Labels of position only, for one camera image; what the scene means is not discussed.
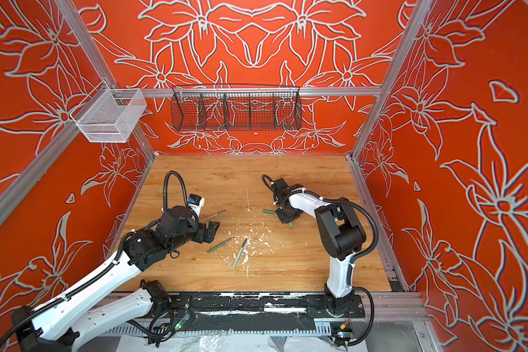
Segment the light green pen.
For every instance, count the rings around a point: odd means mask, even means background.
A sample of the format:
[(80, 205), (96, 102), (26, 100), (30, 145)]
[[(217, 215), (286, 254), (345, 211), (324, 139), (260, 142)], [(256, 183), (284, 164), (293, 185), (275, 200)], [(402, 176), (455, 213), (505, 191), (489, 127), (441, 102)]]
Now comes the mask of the light green pen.
[(235, 259), (234, 259), (234, 262), (233, 262), (233, 265), (232, 267), (235, 268), (237, 265), (238, 265), (238, 262), (241, 258), (241, 256), (243, 255), (243, 251), (245, 250), (247, 244), (249, 243), (249, 239), (248, 238), (245, 238), (245, 240), (243, 241), (237, 255), (235, 256)]

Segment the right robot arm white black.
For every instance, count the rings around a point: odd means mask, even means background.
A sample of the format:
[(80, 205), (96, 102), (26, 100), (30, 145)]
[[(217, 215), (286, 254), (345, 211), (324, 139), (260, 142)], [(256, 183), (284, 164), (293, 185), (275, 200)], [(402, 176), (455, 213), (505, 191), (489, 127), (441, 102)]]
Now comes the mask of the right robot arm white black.
[(315, 219), (321, 243), (330, 256), (329, 277), (325, 284), (326, 310), (335, 317), (349, 312), (353, 296), (353, 258), (366, 242), (356, 209), (344, 197), (328, 200), (301, 185), (289, 186), (282, 178), (271, 181), (268, 189), (273, 193), (275, 213), (281, 223), (291, 223), (302, 214)]

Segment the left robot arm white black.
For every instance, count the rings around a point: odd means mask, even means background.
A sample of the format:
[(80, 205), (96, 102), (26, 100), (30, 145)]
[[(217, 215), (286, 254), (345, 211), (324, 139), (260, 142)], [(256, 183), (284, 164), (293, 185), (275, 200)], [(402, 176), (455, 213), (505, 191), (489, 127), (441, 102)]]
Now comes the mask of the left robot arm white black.
[(157, 280), (110, 304), (101, 302), (114, 289), (154, 264), (178, 253), (191, 241), (211, 243), (218, 221), (201, 223), (198, 208), (177, 205), (161, 218), (123, 236), (117, 251), (94, 271), (45, 304), (23, 306), (12, 315), (22, 351), (77, 351), (124, 322), (157, 317), (171, 307), (170, 296)]

